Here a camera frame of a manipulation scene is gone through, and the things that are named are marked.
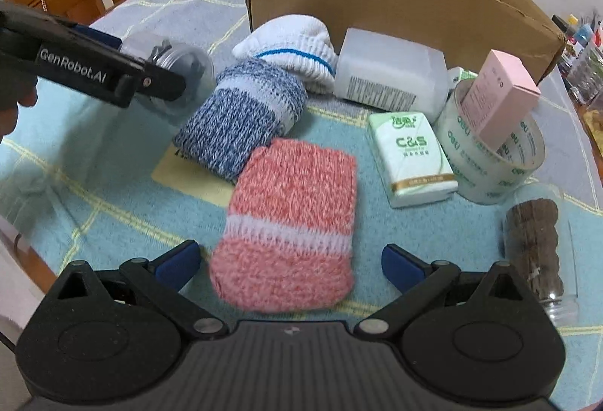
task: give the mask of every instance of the barcode label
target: barcode label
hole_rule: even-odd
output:
[[[410,110],[417,95],[352,76],[347,89],[347,98],[390,112],[405,112]]]

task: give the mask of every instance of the pink box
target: pink box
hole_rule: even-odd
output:
[[[461,103],[471,129],[490,149],[502,146],[540,98],[522,61],[491,50]]]

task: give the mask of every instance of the clear packing tape roll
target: clear packing tape roll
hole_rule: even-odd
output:
[[[502,201],[545,161],[545,140],[528,115],[498,151],[486,146],[471,130],[461,102],[473,79],[456,85],[433,131],[450,162],[462,197],[492,205]]]

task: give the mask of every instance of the green and white box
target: green and white box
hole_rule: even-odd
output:
[[[393,208],[446,200],[458,188],[448,159],[423,114],[372,114],[368,135]]]

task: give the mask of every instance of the blue stripe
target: blue stripe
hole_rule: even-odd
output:
[[[327,68],[327,70],[329,71],[329,74],[331,76],[335,77],[333,68],[329,65],[329,63],[327,63],[327,61],[322,60],[321,58],[319,58],[318,56],[315,56],[314,54],[308,54],[307,52],[302,52],[297,49],[272,49],[272,50],[260,52],[260,54],[258,54],[256,57],[263,58],[264,56],[269,56],[272,54],[295,54],[295,55],[301,56],[303,58],[311,59],[313,61],[316,61],[316,63],[322,64],[323,66],[325,66]]]

